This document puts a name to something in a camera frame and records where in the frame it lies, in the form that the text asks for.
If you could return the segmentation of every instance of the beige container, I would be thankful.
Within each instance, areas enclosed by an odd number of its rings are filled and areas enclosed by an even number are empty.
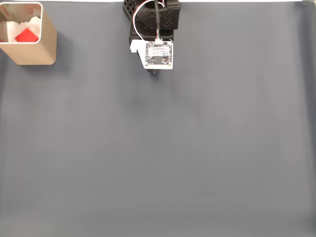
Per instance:
[[[40,37],[36,42],[8,42],[7,21],[41,19]],[[57,31],[39,2],[0,3],[0,48],[18,65],[51,65],[56,61]]]

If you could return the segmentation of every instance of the connector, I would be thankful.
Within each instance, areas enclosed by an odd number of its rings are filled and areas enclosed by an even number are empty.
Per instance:
[[[163,44],[162,39],[155,39],[155,44]]]

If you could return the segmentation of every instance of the white wire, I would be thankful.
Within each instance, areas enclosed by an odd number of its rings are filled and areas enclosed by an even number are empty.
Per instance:
[[[136,33],[138,34],[138,36],[139,36],[142,40],[144,40],[144,38],[140,35],[140,33],[139,33],[139,32],[137,31],[137,29],[136,29],[135,17],[136,17],[136,15],[137,15],[138,11],[142,8],[142,6],[145,5],[145,4],[147,4],[147,3],[149,3],[149,2],[151,2],[151,1],[154,1],[154,0],[146,0],[146,1],[144,1],[142,4],[140,4],[139,7],[135,10],[134,15],[133,15],[133,25],[134,25],[134,29],[135,29]]]

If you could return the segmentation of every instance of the red object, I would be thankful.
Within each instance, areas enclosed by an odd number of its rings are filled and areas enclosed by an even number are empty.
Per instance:
[[[39,38],[34,35],[34,33],[30,31],[29,28],[26,28],[21,34],[15,37],[15,40],[17,42],[36,42],[39,40]]]

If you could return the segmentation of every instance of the label sticker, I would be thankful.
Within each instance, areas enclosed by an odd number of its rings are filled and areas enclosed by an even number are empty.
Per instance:
[[[169,47],[150,47],[148,48],[148,56],[149,57],[168,57],[169,56]]]

